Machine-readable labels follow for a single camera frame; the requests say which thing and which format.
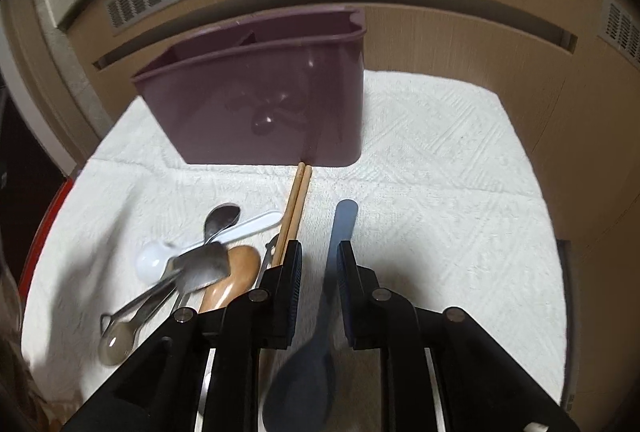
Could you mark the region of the steel spoon black handle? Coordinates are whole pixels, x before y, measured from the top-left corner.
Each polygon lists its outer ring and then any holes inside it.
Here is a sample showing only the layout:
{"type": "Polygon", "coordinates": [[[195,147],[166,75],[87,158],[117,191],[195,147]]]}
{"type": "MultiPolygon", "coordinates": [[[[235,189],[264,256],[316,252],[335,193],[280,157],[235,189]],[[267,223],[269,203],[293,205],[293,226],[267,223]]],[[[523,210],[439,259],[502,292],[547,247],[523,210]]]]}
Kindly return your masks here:
{"type": "Polygon", "coordinates": [[[102,365],[114,367],[121,364],[134,349],[134,342],[142,326],[153,317],[175,291],[175,281],[152,294],[142,303],[136,314],[124,322],[119,320],[107,327],[98,346],[98,357],[102,365]]]}

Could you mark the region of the small metal spatula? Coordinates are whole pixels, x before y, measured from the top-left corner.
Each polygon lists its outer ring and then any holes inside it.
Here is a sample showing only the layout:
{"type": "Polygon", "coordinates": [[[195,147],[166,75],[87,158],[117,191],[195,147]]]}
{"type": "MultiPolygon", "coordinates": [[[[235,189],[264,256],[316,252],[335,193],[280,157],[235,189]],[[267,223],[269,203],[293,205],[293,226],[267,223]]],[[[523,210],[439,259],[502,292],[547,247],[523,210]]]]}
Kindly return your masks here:
{"type": "Polygon", "coordinates": [[[171,311],[185,308],[190,295],[195,291],[216,284],[230,275],[227,248],[217,241],[178,256],[172,263],[180,273],[175,277],[177,300],[171,311]]]}

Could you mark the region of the blue plastic spoon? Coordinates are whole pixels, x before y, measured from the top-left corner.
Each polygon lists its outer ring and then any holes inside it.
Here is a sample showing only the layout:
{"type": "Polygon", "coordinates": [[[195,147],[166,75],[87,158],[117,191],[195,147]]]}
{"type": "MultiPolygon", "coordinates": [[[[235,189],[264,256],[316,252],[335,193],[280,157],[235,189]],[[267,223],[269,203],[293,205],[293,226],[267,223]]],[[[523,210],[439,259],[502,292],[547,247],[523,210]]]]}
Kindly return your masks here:
{"type": "Polygon", "coordinates": [[[314,333],[280,368],[271,382],[262,423],[268,431],[321,431],[335,396],[331,352],[332,312],[337,288],[338,245],[352,238],[358,204],[341,200],[335,208],[314,333]]]}

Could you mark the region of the wooden spoon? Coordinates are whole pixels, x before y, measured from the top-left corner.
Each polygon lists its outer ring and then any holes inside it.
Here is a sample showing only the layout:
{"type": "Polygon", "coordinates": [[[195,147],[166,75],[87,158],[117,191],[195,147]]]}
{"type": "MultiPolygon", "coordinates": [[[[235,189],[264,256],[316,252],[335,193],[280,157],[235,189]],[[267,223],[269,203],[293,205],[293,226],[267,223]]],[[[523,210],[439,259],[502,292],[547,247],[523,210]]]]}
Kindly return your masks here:
{"type": "Polygon", "coordinates": [[[200,313],[223,308],[237,296],[250,290],[259,272],[260,255],[252,246],[236,246],[229,250],[229,264],[230,275],[206,288],[200,313]]]}

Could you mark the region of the wooden chopstick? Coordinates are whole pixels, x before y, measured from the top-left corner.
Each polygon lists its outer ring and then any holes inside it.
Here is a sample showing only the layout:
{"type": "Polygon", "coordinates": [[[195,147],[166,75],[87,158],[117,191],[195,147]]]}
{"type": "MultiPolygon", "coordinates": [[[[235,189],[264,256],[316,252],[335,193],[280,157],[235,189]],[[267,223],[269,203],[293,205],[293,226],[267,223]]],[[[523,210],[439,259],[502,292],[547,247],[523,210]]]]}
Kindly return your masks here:
{"type": "Polygon", "coordinates": [[[284,215],[282,218],[276,250],[274,250],[273,252],[273,259],[271,263],[273,267],[280,266],[283,260],[286,242],[288,241],[288,229],[290,228],[290,225],[291,225],[293,212],[295,209],[300,185],[302,184],[302,181],[303,181],[305,168],[306,168],[306,164],[303,162],[300,162],[296,169],[294,181],[290,191],[290,196],[288,196],[288,203],[286,204],[284,215]]]}
{"type": "Polygon", "coordinates": [[[288,241],[286,242],[286,245],[288,245],[288,242],[290,240],[294,240],[297,237],[300,220],[302,219],[302,215],[303,215],[308,187],[311,180],[311,174],[312,174],[312,167],[309,164],[306,164],[303,181],[302,181],[302,184],[300,185],[295,209],[293,212],[291,225],[290,225],[290,228],[288,229],[288,241]]]}

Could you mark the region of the steel spoon loop handle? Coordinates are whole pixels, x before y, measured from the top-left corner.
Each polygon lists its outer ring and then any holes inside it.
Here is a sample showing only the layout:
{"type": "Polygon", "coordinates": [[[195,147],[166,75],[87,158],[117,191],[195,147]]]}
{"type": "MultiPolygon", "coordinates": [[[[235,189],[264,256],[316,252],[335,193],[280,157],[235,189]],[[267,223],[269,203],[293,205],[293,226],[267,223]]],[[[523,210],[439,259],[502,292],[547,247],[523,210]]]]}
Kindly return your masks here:
{"type": "MultiPolygon", "coordinates": [[[[201,247],[203,244],[209,244],[210,242],[212,242],[220,232],[235,225],[239,221],[240,214],[241,209],[236,204],[221,204],[220,206],[213,208],[213,210],[209,212],[209,215],[207,215],[205,219],[203,242],[201,244],[191,244],[188,248],[178,250],[174,256],[168,256],[167,262],[165,263],[166,267],[172,261],[175,261],[178,256],[182,256],[186,252],[201,247]]],[[[154,296],[154,294],[162,291],[166,286],[169,286],[172,283],[172,280],[179,273],[180,270],[176,270],[174,268],[169,273],[163,274],[163,276],[155,285],[152,285],[152,287],[146,290],[144,293],[136,296],[115,313],[103,313],[100,317],[100,334],[104,336],[108,328],[110,328],[114,324],[114,322],[116,322],[116,320],[119,320],[122,316],[128,314],[133,308],[136,308],[142,302],[145,302],[151,296],[154,296]]]]}

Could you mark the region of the small steel smiley spoon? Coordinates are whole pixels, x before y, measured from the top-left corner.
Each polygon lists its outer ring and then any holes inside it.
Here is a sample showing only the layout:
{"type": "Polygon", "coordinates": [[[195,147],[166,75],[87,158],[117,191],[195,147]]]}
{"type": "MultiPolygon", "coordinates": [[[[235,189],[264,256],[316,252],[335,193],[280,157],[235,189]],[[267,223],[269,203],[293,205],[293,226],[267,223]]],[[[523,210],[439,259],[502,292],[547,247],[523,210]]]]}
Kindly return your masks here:
{"type": "Polygon", "coordinates": [[[259,287],[260,283],[262,282],[262,278],[264,277],[265,271],[268,270],[271,265],[273,253],[276,251],[279,237],[279,234],[274,235],[270,239],[270,241],[265,244],[265,254],[262,257],[262,264],[260,264],[260,269],[254,283],[254,289],[257,289],[259,287]]]}

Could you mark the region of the white textured table cloth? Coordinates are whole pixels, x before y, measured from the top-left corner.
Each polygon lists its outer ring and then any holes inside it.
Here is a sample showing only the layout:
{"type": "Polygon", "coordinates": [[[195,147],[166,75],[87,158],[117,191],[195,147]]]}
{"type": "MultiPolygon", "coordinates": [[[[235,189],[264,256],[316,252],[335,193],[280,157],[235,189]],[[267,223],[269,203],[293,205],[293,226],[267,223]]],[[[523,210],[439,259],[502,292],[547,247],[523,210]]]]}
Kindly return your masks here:
{"type": "MultiPolygon", "coordinates": [[[[99,319],[142,293],[146,244],[185,246],[206,214],[244,218],[288,201],[290,166],[191,166],[134,100],[56,216],[26,302],[22,352],[53,404],[79,407],[110,375],[99,319]]],[[[467,311],[551,396],[564,386],[565,290],[544,196],[494,93],[460,81],[369,71],[363,144],[346,168],[312,172],[298,236],[294,346],[314,333],[336,205],[359,207],[352,248],[419,308],[467,311]]]]}

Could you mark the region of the purple plastic utensil holder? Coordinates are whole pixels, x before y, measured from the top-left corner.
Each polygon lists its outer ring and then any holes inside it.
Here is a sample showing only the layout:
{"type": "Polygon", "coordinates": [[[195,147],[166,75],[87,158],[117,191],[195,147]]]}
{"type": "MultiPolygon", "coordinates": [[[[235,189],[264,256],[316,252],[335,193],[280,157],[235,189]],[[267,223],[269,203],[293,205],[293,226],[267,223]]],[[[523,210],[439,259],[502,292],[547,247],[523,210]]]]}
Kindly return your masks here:
{"type": "Polygon", "coordinates": [[[275,10],[172,44],[131,80],[186,163],[350,166],[366,32],[360,7],[275,10]]]}

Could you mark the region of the small grey vent grille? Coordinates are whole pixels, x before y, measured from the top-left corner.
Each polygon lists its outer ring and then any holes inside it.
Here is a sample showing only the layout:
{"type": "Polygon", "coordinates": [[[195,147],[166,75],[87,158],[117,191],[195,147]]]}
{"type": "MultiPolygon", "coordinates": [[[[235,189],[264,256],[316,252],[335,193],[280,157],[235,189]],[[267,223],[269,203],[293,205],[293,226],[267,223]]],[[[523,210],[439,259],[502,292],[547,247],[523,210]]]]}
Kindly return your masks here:
{"type": "Polygon", "coordinates": [[[599,36],[628,62],[639,67],[639,23],[619,2],[602,1],[599,36]]]}

